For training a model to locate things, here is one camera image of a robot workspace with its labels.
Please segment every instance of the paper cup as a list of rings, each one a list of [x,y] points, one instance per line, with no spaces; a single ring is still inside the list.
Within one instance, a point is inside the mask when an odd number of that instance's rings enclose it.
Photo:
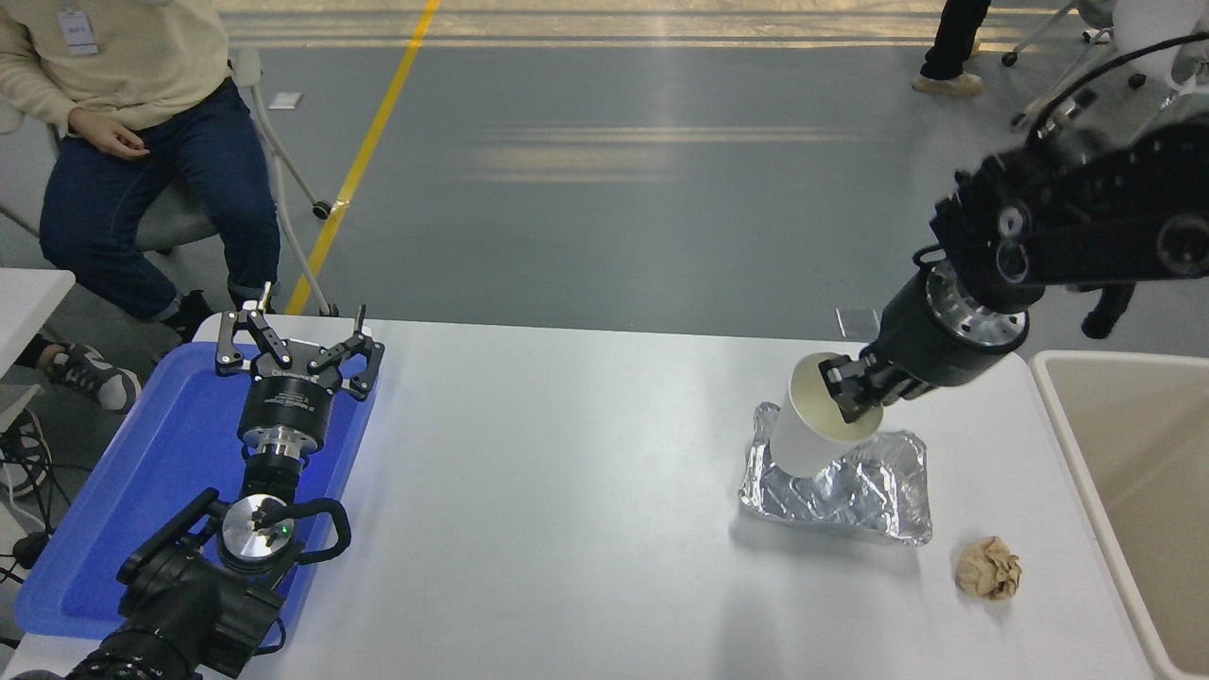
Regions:
[[[868,439],[881,425],[881,407],[869,409],[856,422],[844,422],[827,392],[818,364],[834,352],[810,355],[789,375],[769,446],[777,467],[794,477],[814,477],[833,460]]]

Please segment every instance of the crumpled aluminum foil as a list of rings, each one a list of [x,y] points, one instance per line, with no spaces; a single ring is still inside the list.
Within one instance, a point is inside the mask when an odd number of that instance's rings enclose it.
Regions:
[[[811,478],[776,466],[769,438],[781,408],[756,408],[756,437],[739,502],[747,511],[800,526],[922,546],[932,540],[927,446],[913,433],[878,432]]]

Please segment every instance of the white container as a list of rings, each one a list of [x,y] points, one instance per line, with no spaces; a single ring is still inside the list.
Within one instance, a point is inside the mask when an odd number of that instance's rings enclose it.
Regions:
[[[1032,374],[1155,673],[1209,679],[1209,359],[1049,351]]]
[[[844,422],[818,373],[818,364],[838,356],[834,352],[810,355],[789,374],[769,446],[776,466],[793,477],[814,477],[852,446],[873,437],[881,425],[881,407],[869,409],[856,422]]]

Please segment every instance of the blue tray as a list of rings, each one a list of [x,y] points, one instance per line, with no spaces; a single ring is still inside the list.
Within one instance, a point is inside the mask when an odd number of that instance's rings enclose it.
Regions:
[[[15,613],[23,630],[103,639],[122,622],[117,603],[126,587],[116,576],[126,558],[207,486],[218,489],[225,502],[238,497],[244,463],[236,428],[250,379],[215,375],[214,347],[183,345],[156,368],[21,588]],[[353,375],[363,367],[364,359],[355,357],[341,368]],[[340,499],[374,394],[365,402],[336,394],[328,440],[302,472],[297,501]],[[308,551],[325,548],[330,526],[325,514],[303,519],[296,536]],[[207,544],[215,561],[218,541]],[[317,566],[295,567],[277,589],[287,598],[287,629],[302,609]]]

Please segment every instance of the crumpled brown paper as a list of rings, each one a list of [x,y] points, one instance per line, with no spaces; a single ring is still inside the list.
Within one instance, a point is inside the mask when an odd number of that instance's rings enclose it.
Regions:
[[[958,584],[966,594],[1006,600],[1020,587],[1020,564],[999,536],[966,546],[958,560]]]

